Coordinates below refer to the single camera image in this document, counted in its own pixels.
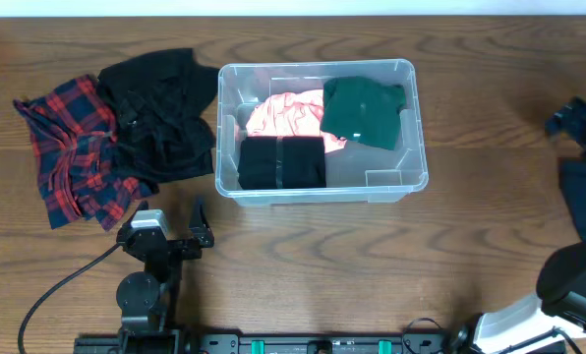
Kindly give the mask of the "navy blue cloth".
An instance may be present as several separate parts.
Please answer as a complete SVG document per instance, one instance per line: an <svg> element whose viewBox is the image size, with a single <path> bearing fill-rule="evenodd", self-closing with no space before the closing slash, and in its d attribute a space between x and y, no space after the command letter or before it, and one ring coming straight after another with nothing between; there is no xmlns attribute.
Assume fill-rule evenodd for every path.
<svg viewBox="0 0 586 354"><path fill-rule="evenodd" d="M573 225L580 239L586 241L586 162L563 160L558 168L558 177Z"/></svg>

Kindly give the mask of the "black cloth with band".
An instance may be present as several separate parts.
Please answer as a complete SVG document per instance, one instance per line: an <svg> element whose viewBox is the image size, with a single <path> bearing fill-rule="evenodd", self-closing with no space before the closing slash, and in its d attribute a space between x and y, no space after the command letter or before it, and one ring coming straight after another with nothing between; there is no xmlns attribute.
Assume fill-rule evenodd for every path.
<svg viewBox="0 0 586 354"><path fill-rule="evenodd" d="M249 137L240 146L239 185L244 190L326 187L321 137Z"/></svg>

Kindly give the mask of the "black garment pile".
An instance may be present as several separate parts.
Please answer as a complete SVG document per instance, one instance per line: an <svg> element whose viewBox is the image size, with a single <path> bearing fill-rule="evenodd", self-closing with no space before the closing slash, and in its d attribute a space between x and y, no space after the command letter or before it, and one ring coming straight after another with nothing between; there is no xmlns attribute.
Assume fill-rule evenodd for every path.
<svg viewBox="0 0 586 354"><path fill-rule="evenodd" d="M154 51L102 69L97 95L116 116L115 172L167 183L213 172L215 135L202 113L217 96L218 70L191 48Z"/></svg>

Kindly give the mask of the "red navy plaid shirt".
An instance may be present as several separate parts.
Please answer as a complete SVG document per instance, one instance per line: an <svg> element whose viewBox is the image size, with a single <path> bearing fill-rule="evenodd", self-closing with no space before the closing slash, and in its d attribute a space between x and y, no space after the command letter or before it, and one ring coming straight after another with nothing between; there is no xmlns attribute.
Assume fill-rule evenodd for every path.
<svg viewBox="0 0 586 354"><path fill-rule="evenodd" d="M158 192L155 184L113 170L116 117L97 95L96 77L79 76L45 96L15 99L13 106L29 127L51 228L95 219L109 231L131 202Z"/></svg>

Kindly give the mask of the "pink cloth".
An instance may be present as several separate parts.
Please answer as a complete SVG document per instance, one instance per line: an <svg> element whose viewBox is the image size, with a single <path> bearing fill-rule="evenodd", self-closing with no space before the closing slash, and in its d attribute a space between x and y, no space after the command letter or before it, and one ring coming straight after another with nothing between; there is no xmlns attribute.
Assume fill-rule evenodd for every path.
<svg viewBox="0 0 586 354"><path fill-rule="evenodd" d="M321 137L326 153L345 148L346 140L321 130L323 90L285 92L259 104L246 124L249 137Z"/></svg>

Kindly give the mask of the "dark green cloth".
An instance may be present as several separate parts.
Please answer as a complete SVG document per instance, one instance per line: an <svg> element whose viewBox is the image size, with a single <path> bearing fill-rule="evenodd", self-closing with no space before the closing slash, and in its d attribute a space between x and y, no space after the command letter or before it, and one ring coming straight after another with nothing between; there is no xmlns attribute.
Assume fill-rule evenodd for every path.
<svg viewBox="0 0 586 354"><path fill-rule="evenodd" d="M406 106L403 86L365 77L341 77L323 85L321 130L340 140L393 150Z"/></svg>

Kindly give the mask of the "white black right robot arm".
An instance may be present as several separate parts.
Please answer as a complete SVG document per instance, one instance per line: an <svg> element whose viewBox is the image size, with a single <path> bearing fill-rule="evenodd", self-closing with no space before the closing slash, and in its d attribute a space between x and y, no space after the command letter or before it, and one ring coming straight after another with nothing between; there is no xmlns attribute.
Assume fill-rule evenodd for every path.
<svg viewBox="0 0 586 354"><path fill-rule="evenodd" d="M580 240L546 260L533 293L460 327L446 353L563 353L577 351L576 340L586 338L586 100L572 98L546 122L545 133L566 134L582 149L579 158L558 164L558 186Z"/></svg>

